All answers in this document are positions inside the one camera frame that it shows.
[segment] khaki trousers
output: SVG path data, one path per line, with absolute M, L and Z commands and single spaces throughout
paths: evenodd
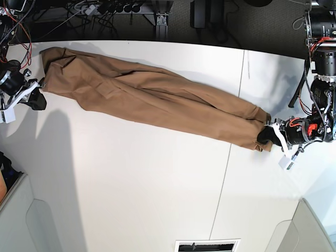
M 102 55 L 50 48 L 41 53 L 44 91 L 76 100 L 88 111 L 203 135 L 251 150 L 269 114 L 230 93 L 168 70 Z

